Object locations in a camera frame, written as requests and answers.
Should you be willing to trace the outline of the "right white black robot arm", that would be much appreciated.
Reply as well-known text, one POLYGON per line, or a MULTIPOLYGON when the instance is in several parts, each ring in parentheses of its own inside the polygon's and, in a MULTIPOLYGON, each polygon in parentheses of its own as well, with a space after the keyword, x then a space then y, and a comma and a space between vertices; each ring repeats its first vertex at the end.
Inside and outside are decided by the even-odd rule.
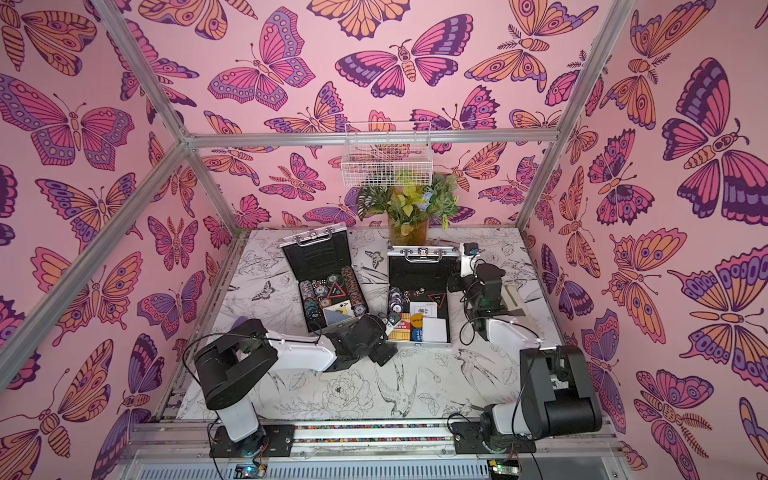
POLYGON ((462 243, 459 252, 452 286, 463 294, 467 325, 519 367, 517 398, 482 410, 486 448, 533 453, 537 440, 599 431, 602 409, 582 350, 546 340, 523 323, 522 309, 504 291, 506 271, 480 259, 477 243, 462 243))

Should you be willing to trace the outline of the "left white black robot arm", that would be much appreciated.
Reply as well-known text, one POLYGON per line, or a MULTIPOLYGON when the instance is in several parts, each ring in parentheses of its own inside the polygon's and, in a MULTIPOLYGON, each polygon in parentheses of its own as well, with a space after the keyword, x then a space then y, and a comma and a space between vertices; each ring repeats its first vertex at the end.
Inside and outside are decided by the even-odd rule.
POLYGON ((365 358, 383 366, 397 352, 388 342, 393 330, 392 323, 371 314, 313 336, 280 334, 259 319, 245 319, 195 353, 197 383, 231 442, 255 440, 262 435, 261 422, 249 394, 262 377, 277 370, 344 371, 365 358))

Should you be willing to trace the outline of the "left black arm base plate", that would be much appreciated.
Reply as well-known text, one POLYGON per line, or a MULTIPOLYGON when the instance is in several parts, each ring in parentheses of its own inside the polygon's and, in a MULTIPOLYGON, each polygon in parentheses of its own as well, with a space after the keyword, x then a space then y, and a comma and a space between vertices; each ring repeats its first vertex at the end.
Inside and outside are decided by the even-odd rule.
POLYGON ((294 441, 295 426, 260 425, 257 431, 240 441, 230 439, 225 426, 215 430, 209 457, 213 459, 282 458, 289 457, 294 441))

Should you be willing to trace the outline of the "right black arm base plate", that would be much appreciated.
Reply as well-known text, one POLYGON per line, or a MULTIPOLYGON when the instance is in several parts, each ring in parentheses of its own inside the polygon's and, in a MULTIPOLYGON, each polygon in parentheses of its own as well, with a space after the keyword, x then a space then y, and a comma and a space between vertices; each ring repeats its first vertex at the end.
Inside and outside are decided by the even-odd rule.
POLYGON ((535 443, 530 439, 492 434, 490 428, 484 427, 479 421, 452 419, 448 423, 448 430, 457 454, 509 454, 512 450, 527 454, 537 451, 535 443))

